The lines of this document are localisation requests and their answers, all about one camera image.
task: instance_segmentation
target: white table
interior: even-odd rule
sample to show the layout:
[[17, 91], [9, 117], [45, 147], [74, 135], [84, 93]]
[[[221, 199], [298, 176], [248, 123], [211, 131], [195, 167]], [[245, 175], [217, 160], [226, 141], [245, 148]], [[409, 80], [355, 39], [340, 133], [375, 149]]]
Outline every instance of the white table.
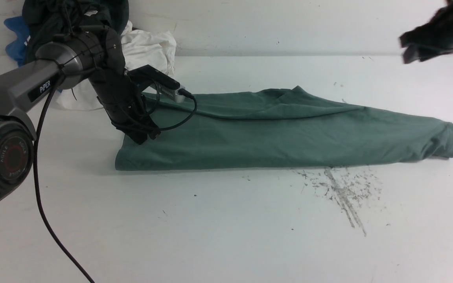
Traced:
[[[0, 73], [13, 66], [0, 58]], [[176, 78], [195, 93], [300, 85], [453, 122], [453, 57], [180, 57]], [[103, 110], [51, 109], [40, 143], [45, 212], [96, 282], [453, 283], [453, 159], [334, 169], [357, 181], [346, 211], [322, 168], [117, 172], [121, 142]], [[86, 282], [31, 177], [0, 202], [0, 282]]]

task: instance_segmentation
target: black cable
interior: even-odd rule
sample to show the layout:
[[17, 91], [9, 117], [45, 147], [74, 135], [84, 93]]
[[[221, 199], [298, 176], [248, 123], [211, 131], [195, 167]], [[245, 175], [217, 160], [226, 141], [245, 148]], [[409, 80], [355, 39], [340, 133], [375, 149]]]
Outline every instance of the black cable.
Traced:
[[40, 188], [39, 188], [39, 178], [38, 178], [38, 145], [39, 145], [39, 139], [41, 136], [41, 129], [43, 129], [43, 123], [45, 122], [45, 115], [48, 110], [48, 107], [50, 106], [50, 103], [52, 102], [52, 97], [57, 90], [59, 84], [55, 83], [55, 85], [52, 87], [52, 90], [48, 94], [48, 97], [45, 101], [45, 105], [43, 106], [43, 110], [41, 111], [41, 115], [39, 118], [38, 122], [38, 127], [36, 127], [36, 140], [34, 141], [34, 165], [33, 165], [33, 172], [34, 172], [34, 188], [36, 190], [36, 202], [38, 204], [38, 210], [39, 214], [41, 215], [41, 219], [43, 219], [43, 223], [46, 226], [46, 229], [52, 236], [52, 238], [55, 240], [55, 243], [61, 248], [61, 250], [68, 256], [68, 258], [76, 265], [76, 267], [83, 273], [83, 275], [88, 279], [90, 283], [94, 283], [94, 280], [88, 275], [88, 273], [83, 269], [83, 267], [77, 262], [77, 260], [70, 254], [70, 252], [66, 249], [66, 247], [61, 243], [57, 235], [54, 233], [52, 230], [52, 227], [48, 223], [48, 220], [45, 216], [45, 211], [43, 211], [43, 204], [41, 204], [41, 193], [40, 193]]
[[81, 10], [81, 5], [78, 0], [73, 0], [74, 4], [76, 5], [76, 9], [78, 10], [78, 19], [76, 20], [76, 23], [74, 23], [74, 27], [78, 28], [79, 25], [81, 24], [81, 20], [83, 20], [83, 11]]
[[[190, 113], [190, 115], [188, 115], [187, 118], [185, 118], [183, 121], [173, 125], [173, 126], [170, 126], [170, 127], [165, 127], [165, 128], [153, 128], [153, 127], [148, 127], [146, 125], [143, 125], [141, 124], [141, 122], [133, 119], [127, 112], [125, 109], [123, 108], [120, 108], [122, 110], [122, 113], [129, 119], [131, 120], [131, 122], [133, 122], [135, 125], [137, 125], [138, 127], [142, 128], [142, 129], [147, 129], [147, 130], [160, 130], [160, 131], [169, 131], [169, 130], [172, 130], [172, 129], [175, 129], [177, 127], [180, 127], [182, 126], [184, 123], [188, 122], [194, 115], [195, 113], [197, 112], [197, 99], [188, 91], [186, 90], [181, 90], [181, 95], [185, 96], [186, 98], [189, 98], [191, 100], [193, 100], [193, 103], [194, 103], [194, 107], [193, 107], [193, 110], [192, 112]], [[116, 98], [115, 96], [115, 102], [116, 104], [120, 104], [120, 102], [118, 101], [118, 99]], [[144, 132], [143, 130], [141, 129], [137, 129], [137, 128], [133, 128], [133, 127], [130, 127], [130, 126], [127, 126], [127, 125], [119, 125], [119, 124], [113, 124], [115, 127], [121, 127], [121, 128], [124, 128], [124, 129], [130, 129], [132, 131], [139, 131], [139, 132]]]
[[61, 10], [61, 18], [63, 19], [63, 21], [65, 23], [68, 24], [70, 34], [72, 34], [72, 24], [71, 24], [71, 19], [69, 17], [69, 13], [68, 13], [68, 7], [66, 6], [66, 0], [63, 0], [63, 6], [62, 6], [62, 9], [60, 9], [60, 10]]
[[76, 59], [77, 57], [79, 57], [80, 55], [82, 55], [84, 52], [87, 52], [87, 51], [90, 51], [90, 55], [92, 55], [92, 57], [94, 57], [95, 55], [99, 55], [99, 54], [104, 53], [106, 50], [112, 50], [112, 49], [116, 48], [116, 46], [111, 46], [111, 47], [107, 47], [105, 50], [102, 50], [100, 52], [93, 53], [91, 49], [94, 48], [94, 47], [97, 47], [97, 46], [102, 46], [102, 43], [99, 42], [99, 43], [97, 43], [95, 45], [92, 45], [91, 47], [87, 46], [86, 50], [81, 50], [81, 52], [79, 54], [76, 54], [76, 56], [74, 56], [73, 58], [69, 59], [68, 61], [66, 61], [63, 64], [58, 64], [58, 66], [59, 67], [65, 66], [67, 63], [73, 61], [74, 59]]
[[78, 101], [78, 99], [76, 99], [76, 95], [74, 95], [74, 88], [71, 88], [71, 92], [72, 92], [72, 96], [74, 97], [74, 100]]

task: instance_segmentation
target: blue cloth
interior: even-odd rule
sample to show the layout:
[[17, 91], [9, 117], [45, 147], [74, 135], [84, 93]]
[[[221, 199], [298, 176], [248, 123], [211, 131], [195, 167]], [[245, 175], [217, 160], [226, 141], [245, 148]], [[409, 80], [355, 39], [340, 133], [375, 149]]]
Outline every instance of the blue cloth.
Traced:
[[29, 37], [29, 28], [21, 16], [7, 18], [4, 24], [17, 35], [17, 39], [8, 44], [5, 51], [11, 59], [17, 61], [19, 67], [23, 66], [24, 60], [26, 59], [26, 42]]

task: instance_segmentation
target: dark green cloth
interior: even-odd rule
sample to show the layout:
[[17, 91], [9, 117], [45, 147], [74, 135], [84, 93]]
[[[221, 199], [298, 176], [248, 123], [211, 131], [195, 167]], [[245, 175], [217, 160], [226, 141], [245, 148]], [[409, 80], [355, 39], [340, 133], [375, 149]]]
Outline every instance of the dark green cloth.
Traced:
[[[116, 169], [182, 170], [370, 165], [453, 157], [453, 124], [325, 100], [302, 88], [199, 94], [197, 114], [142, 145], [127, 136]], [[173, 125], [192, 102], [163, 99], [152, 115]]]

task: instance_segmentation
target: white cloth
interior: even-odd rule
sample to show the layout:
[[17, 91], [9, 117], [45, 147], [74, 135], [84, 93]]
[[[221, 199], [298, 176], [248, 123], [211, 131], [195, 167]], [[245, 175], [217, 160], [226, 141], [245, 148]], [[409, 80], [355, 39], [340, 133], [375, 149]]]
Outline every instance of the white cloth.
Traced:
[[[169, 31], [151, 33], [132, 30], [132, 27], [133, 24], [128, 21], [120, 37], [125, 68], [133, 70], [149, 64], [160, 72], [170, 76], [174, 75], [176, 40], [172, 34]], [[56, 101], [60, 106], [69, 110], [88, 111], [102, 108], [88, 79], [79, 83], [72, 90], [63, 90]]]

